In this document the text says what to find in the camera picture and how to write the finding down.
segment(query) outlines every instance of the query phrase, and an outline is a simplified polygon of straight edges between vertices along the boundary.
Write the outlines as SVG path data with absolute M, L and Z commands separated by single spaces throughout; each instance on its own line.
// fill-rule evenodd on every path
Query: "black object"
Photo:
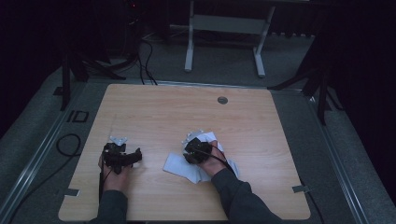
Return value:
M 107 143 L 103 148 L 103 159 L 107 166 L 110 166 L 114 173 L 119 175 L 122 166 L 133 166 L 134 163 L 142 160 L 140 147 L 131 154 L 125 153 L 125 144 L 117 146 L 115 143 Z
M 186 161 L 190 164 L 199 164 L 209 158 L 212 146 L 207 142 L 201 142 L 198 138 L 194 138 L 186 145 L 185 150 L 187 153 L 183 153 L 183 156 Z

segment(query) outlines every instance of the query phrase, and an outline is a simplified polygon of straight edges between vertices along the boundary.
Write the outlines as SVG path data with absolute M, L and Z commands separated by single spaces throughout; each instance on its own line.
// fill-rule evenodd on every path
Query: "person's left hand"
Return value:
M 99 158 L 98 165 L 100 168 L 102 168 L 102 155 Z M 103 192 L 113 189 L 121 191 L 124 195 L 127 195 L 129 187 L 129 173 L 131 172 L 132 167 L 122 167 L 121 173 L 119 175 L 112 171 L 111 167 L 108 167 L 105 164 L 103 165 L 103 167 L 103 180 L 105 181 L 103 185 Z

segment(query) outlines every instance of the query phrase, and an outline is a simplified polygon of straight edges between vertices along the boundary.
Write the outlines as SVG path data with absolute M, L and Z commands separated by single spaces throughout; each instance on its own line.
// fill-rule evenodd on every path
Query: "gray sleeve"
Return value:
M 103 193 L 99 204 L 98 216 L 90 224 L 120 224 L 126 223 L 128 199 L 117 190 L 107 190 Z
M 221 205 L 231 223 L 282 223 L 257 195 L 248 182 L 238 180 L 228 169 L 212 177 Z

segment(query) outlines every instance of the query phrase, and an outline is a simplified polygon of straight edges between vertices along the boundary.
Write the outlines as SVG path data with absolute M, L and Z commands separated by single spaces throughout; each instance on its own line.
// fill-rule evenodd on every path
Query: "white metal stand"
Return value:
M 194 1 L 190 1 L 190 25 L 189 25 L 189 45 L 187 46 L 186 63 L 184 70 L 190 72 L 192 69 L 192 58 L 194 53 L 193 31 L 207 30 L 241 34 L 260 35 L 260 43 L 253 48 L 254 59 L 259 77 L 264 77 L 264 66 L 262 65 L 262 46 L 268 34 L 271 19 L 274 15 L 275 7 L 271 7 L 266 20 L 243 19 L 233 17 L 218 17 L 206 15 L 194 15 Z

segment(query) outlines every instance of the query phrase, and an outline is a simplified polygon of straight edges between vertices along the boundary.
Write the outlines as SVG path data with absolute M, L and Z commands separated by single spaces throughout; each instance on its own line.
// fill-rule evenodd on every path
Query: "gray carpet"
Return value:
M 207 37 L 197 39 L 192 71 L 185 73 L 186 39 L 184 33 L 179 30 L 176 30 L 175 34 L 177 35 L 170 43 L 162 42 L 155 35 L 145 38 L 153 47 L 148 70 L 160 84 L 172 81 L 181 82 L 180 84 L 185 82 L 251 88 L 272 86 L 294 75 L 312 42 L 312 39 L 304 37 L 268 37 L 262 54 L 267 76 L 259 78 L 250 48 L 208 42 L 205 40 Z M 149 45 L 144 44 L 141 50 L 142 60 L 145 62 L 148 56 Z M 121 76 L 128 77 L 121 83 L 140 83 L 138 71 L 137 66 L 133 66 L 119 72 Z M 59 117 L 67 118 L 71 110 L 90 112 L 89 119 L 85 123 L 64 120 L 60 131 L 55 134 L 55 140 L 64 134 L 75 133 L 81 137 L 81 147 L 84 145 L 106 86 L 114 82 L 116 81 L 100 75 L 92 75 L 86 84 L 73 82 L 74 92 L 81 85 L 82 91 L 73 98 L 73 104 L 68 111 L 60 112 L 61 97 L 52 95 L 55 88 L 61 85 L 60 71 L 46 80 L 20 118 L 1 139 L 2 201 L 12 190 L 25 164 L 40 147 L 52 123 Z M 273 94 L 297 171 L 305 184 L 312 189 L 311 195 L 325 223 L 355 223 L 342 185 L 334 172 L 322 127 L 318 125 L 315 113 L 310 107 L 312 105 L 299 92 L 291 91 L 300 89 L 303 85 L 302 81 L 288 90 L 274 91 Z M 336 146 L 367 220 L 370 223 L 392 223 L 396 220 L 395 207 L 367 158 L 359 137 L 345 112 L 337 111 L 332 104 L 330 106 L 332 110 L 326 112 L 326 130 Z M 77 141 L 73 137 L 65 138 L 60 144 L 61 149 L 67 153 L 72 153 L 76 145 Z M 66 160 L 67 158 L 62 156 L 52 143 L 30 189 L 47 178 Z M 33 193 L 23 203 L 13 223 L 63 223 L 57 214 L 62 204 L 63 193 L 77 163 L 78 158 L 72 159 L 57 175 Z M 306 197 L 312 213 L 311 218 L 286 223 L 321 223 L 313 201 L 308 195 Z

